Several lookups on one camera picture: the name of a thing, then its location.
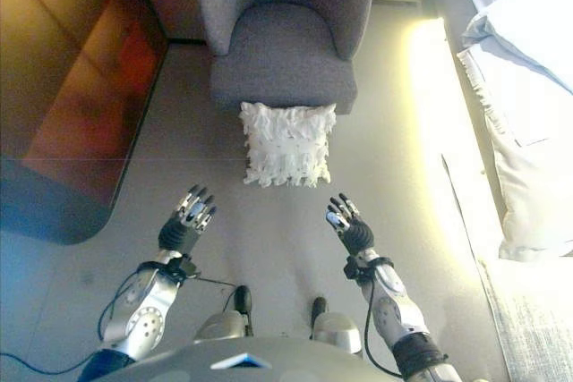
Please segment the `left robot hand black silver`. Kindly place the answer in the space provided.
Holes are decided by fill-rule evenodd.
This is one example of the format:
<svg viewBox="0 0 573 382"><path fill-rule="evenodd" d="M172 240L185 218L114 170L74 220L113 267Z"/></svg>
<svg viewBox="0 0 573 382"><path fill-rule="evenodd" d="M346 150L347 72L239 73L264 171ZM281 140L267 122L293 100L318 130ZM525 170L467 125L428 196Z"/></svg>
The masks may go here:
<svg viewBox="0 0 573 382"><path fill-rule="evenodd" d="M195 184L175 206L161 228L158 246L161 250L190 254L200 236L214 217L217 207L208 189Z"/></svg>

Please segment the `right robot hand black silver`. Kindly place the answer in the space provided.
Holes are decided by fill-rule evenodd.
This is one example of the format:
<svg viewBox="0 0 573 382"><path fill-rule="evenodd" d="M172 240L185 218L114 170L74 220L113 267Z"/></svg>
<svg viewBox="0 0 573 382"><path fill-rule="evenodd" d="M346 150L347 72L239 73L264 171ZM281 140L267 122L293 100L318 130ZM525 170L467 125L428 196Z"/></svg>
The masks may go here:
<svg viewBox="0 0 573 382"><path fill-rule="evenodd" d="M345 194L338 198L331 197L327 206L325 219L332 226L337 237L343 243L350 256L374 246L374 236L370 226L362 219L354 202Z"/></svg>

